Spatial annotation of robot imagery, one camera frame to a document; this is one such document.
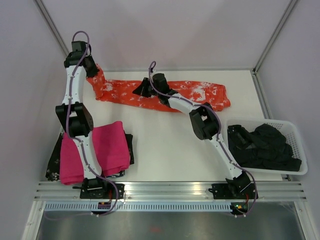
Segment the orange white-speckled trousers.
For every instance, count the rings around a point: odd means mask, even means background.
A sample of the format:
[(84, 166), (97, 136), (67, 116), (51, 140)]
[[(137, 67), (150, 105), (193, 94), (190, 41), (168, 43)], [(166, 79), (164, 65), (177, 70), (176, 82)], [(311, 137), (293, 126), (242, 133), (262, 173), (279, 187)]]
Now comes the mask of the orange white-speckled trousers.
[(207, 104), (214, 111), (231, 106), (224, 85), (203, 81), (165, 81), (162, 73), (152, 73), (151, 79), (106, 79), (99, 65), (97, 75), (87, 77), (95, 99), (162, 112), (179, 112), (173, 104), (199, 107)]

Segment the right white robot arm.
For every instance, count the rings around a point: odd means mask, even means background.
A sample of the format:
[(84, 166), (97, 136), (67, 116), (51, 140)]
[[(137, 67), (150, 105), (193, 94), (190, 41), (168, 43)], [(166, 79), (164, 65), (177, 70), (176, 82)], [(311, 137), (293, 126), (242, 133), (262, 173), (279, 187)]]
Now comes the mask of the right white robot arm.
[(208, 144), (213, 158), (222, 163), (230, 196), (240, 198), (251, 192), (251, 174), (238, 165), (227, 149), (221, 121), (209, 103), (197, 103), (184, 97), (169, 86), (163, 73), (149, 74), (132, 93), (145, 98), (155, 96), (162, 105), (188, 115), (195, 136)]

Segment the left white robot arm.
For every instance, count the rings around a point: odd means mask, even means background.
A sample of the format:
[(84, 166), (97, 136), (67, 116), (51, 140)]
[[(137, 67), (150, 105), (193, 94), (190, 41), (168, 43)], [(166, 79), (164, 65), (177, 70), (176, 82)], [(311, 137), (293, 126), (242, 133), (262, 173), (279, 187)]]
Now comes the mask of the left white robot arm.
[(91, 187), (91, 193), (97, 198), (105, 198), (109, 186), (103, 183), (102, 168), (98, 163), (93, 144), (94, 121), (83, 103), (83, 87), (87, 78), (98, 75), (99, 70), (93, 60), (91, 46), (85, 41), (72, 41), (72, 51), (64, 61), (67, 73), (66, 89), (61, 105), (55, 107), (55, 113), (78, 150), (83, 167), (83, 185)]

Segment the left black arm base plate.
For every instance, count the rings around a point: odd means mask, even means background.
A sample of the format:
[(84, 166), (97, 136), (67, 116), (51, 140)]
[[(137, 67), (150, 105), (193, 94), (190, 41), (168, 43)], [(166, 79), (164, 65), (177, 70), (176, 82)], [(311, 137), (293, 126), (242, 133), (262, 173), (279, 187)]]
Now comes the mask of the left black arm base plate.
[(98, 200), (98, 199), (123, 199), (125, 193), (125, 185), (115, 183), (116, 188), (111, 184), (102, 184), (100, 186), (84, 186), (80, 191), (80, 199)]

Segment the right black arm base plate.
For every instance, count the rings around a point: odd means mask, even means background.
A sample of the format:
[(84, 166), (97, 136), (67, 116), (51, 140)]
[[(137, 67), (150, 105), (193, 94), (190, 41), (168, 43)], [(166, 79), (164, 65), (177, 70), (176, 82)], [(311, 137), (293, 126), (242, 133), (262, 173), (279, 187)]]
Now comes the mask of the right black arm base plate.
[(214, 183), (208, 191), (215, 200), (246, 200), (254, 199), (257, 193), (255, 186), (251, 183), (244, 190), (237, 190), (235, 186), (228, 183)]

